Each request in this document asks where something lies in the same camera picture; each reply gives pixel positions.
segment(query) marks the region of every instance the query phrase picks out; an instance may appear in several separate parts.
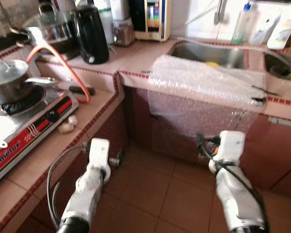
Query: stove burner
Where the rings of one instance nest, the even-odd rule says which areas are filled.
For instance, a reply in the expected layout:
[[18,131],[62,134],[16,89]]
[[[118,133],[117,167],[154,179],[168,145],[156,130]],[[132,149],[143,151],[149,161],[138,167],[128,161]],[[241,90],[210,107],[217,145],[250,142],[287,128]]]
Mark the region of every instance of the stove burner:
[[44,89],[40,86],[35,86],[34,90],[24,99],[0,105],[0,114],[13,115],[16,113],[23,112],[36,103],[38,103],[44,96]]

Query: stove knob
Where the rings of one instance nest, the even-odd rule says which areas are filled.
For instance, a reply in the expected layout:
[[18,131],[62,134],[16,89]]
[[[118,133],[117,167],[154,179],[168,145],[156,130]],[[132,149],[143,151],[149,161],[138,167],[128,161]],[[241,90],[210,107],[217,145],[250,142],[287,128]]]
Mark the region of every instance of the stove knob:
[[56,112],[56,111],[50,111],[50,112],[47,113],[47,119],[48,119],[50,122],[55,122],[55,121],[57,121],[59,118],[60,118],[59,113]]

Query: faucet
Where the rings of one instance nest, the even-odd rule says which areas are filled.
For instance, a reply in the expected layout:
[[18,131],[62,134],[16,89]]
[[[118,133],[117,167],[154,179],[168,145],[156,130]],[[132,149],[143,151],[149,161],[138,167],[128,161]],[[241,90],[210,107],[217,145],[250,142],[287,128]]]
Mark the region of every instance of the faucet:
[[218,25],[219,22],[222,20],[224,15],[224,10],[226,6],[226,0],[219,0],[217,12],[214,13],[214,25]]

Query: stainless steel pot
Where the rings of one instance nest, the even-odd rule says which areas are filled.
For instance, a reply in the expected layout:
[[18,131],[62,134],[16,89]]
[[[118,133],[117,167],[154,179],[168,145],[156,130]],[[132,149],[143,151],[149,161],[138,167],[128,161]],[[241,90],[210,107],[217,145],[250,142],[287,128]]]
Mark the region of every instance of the stainless steel pot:
[[0,104],[28,96],[35,83],[56,83],[53,78],[29,78],[28,64],[21,60],[0,61]]
[[59,53],[78,46],[70,13],[57,12],[48,3],[40,4],[39,12],[27,20],[22,29],[10,28],[11,32],[26,35],[33,46],[48,43]]

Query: bubble wrap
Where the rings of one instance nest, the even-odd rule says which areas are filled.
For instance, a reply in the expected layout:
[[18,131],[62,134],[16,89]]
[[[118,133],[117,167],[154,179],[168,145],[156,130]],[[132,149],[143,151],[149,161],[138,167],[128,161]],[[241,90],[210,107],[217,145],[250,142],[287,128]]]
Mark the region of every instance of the bubble wrap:
[[237,103],[245,107],[262,108],[263,104],[252,98],[265,98],[266,94],[252,86],[265,89],[262,72],[211,67],[197,61],[168,55],[159,57],[152,69],[149,83],[155,86],[194,91],[201,98],[209,96]]
[[212,68],[200,62],[162,56],[153,66],[149,83],[196,92],[197,95],[239,103],[247,108],[228,107],[205,101],[177,97],[148,91],[152,125],[152,148],[156,152],[184,156],[189,160],[196,156],[196,133],[206,136],[219,135],[223,130],[248,132],[259,115],[244,109],[261,108],[252,97],[264,98],[264,92],[252,85],[265,88],[263,73],[226,68]]

